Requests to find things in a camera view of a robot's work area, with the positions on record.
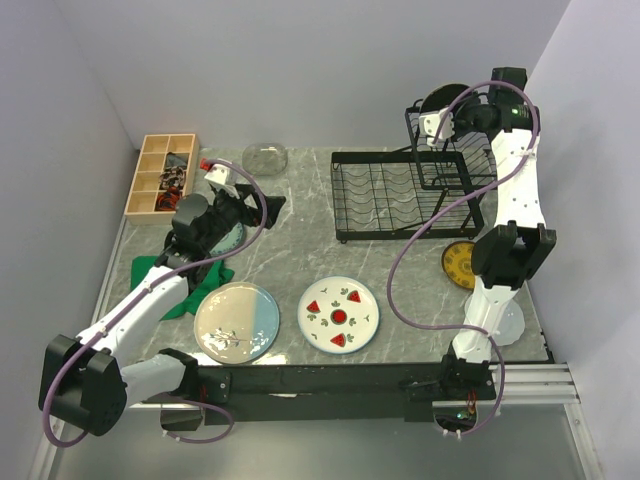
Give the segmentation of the black ceramic plate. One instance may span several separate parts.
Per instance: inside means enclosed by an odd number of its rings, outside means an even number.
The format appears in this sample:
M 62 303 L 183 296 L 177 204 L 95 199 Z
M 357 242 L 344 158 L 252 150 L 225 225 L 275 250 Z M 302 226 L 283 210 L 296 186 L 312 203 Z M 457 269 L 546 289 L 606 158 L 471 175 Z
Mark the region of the black ceramic plate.
M 446 110 L 451 102 L 467 88 L 468 85 L 465 84 L 450 83 L 443 85 L 428 94 L 422 101 L 419 110 L 419 125 L 421 132 L 423 134 L 428 133 L 426 123 L 422 120 L 423 115 L 440 110 Z

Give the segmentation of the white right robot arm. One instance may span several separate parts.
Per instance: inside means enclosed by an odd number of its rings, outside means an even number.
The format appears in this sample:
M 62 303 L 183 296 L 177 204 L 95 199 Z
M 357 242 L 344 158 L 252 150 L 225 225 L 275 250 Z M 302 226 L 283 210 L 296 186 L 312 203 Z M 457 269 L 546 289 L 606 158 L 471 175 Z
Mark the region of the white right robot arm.
M 496 67 L 487 82 L 487 100 L 475 99 L 462 86 L 438 113 L 430 134 L 437 140 L 457 139 L 469 132 L 485 135 L 496 165 L 497 210 L 493 228 L 474 246 L 471 268 L 476 278 L 464 327 L 454 337 L 451 354 L 457 364 L 441 371 L 444 395 L 460 399 L 474 386 L 467 368 L 490 362 L 508 304 L 537 272 L 557 241 L 546 226 L 537 176 L 541 121 L 524 96 L 523 68 Z

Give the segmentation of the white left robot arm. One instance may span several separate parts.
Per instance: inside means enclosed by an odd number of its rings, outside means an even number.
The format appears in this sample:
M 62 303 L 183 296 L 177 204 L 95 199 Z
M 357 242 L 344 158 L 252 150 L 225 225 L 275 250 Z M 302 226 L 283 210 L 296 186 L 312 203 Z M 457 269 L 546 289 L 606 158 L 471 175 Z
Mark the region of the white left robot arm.
M 176 205 L 164 249 L 141 283 L 101 320 L 74 337 L 56 336 L 46 347 L 38 407 L 47 439 L 57 418 L 82 435 L 102 436 L 126 408 L 159 394 L 196 405 L 203 398 L 197 360 L 172 348 L 133 365 L 132 349 L 204 281 L 216 262 L 213 248 L 238 224 L 271 228 L 286 203 L 253 185 L 222 188 L 212 200 L 201 194 Z

